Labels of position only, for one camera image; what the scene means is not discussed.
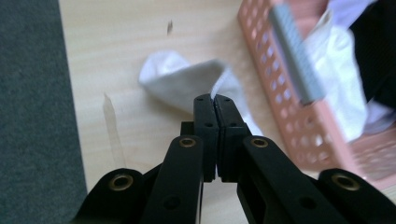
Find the wooden table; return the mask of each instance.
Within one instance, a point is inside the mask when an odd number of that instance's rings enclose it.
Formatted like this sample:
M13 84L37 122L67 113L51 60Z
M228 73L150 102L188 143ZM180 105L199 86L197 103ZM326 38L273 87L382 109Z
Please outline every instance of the wooden table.
M116 168L145 173L161 163L180 122L192 120L139 86L143 62L157 50L176 50L191 64L214 58L230 64L253 118L283 148L236 18L241 0L60 4L88 190ZM393 200L395 191L385 190ZM247 223L235 184L205 184L202 223Z

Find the crumpled white cloth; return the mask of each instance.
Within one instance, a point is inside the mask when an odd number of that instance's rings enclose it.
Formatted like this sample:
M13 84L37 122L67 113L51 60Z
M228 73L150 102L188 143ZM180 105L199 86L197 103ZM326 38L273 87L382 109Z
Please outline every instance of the crumpled white cloth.
M330 0L327 9L333 12L334 25L349 28L361 13L376 0Z
M210 93L231 98L253 135L262 135L254 122L242 86L231 67L220 60L190 65L173 50L158 51L146 59L139 75L144 89L166 104L193 112L195 97Z
M367 104L368 117L364 126L365 133L381 133L396 121L396 110L375 100Z
M353 34L333 25L332 11L328 9L304 45L345 140L350 142L359 138L367 118L367 108L355 60Z

